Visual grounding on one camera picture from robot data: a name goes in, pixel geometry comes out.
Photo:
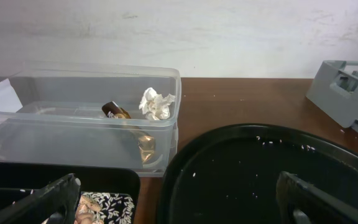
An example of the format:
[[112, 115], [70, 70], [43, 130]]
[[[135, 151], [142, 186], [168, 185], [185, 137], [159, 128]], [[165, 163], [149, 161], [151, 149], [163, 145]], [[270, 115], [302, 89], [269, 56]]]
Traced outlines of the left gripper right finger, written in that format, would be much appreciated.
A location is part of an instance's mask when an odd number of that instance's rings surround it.
[[358, 223], [358, 209], [285, 171], [276, 200], [282, 223]]

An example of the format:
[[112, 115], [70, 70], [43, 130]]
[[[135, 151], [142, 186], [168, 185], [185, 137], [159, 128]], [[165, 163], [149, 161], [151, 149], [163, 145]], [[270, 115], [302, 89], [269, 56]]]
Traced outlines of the brown snack wrapper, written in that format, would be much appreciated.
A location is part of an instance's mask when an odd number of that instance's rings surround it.
[[156, 140], [149, 133], [143, 131], [140, 127], [130, 125], [127, 120], [131, 119], [130, 114], [114, 101], [110, 101], [101, 107], [107, 118], [122, 120], [121, 128], [128, 129], [136, 140], [137, 147], [143, 165], [153, 158], [156, 148]]

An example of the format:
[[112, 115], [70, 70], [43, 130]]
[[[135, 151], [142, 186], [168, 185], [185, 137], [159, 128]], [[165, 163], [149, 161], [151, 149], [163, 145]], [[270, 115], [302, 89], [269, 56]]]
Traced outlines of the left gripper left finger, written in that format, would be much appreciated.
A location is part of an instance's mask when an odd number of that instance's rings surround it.
[[81, 181], [67, 174], [41, 189], [0, 187], [0, 224], [73, 224]]

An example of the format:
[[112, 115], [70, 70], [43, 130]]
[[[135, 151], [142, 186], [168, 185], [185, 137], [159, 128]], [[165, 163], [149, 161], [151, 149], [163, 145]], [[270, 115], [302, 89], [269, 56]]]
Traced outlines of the white napkin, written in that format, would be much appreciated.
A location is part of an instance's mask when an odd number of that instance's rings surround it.
[[176, 100], [175, 95], [168, 94], [163, 97], [152, 87], [146, 89], [141, 98], [139, 109], [148, 120], [165, 120], [170, 117], [169, 106]]

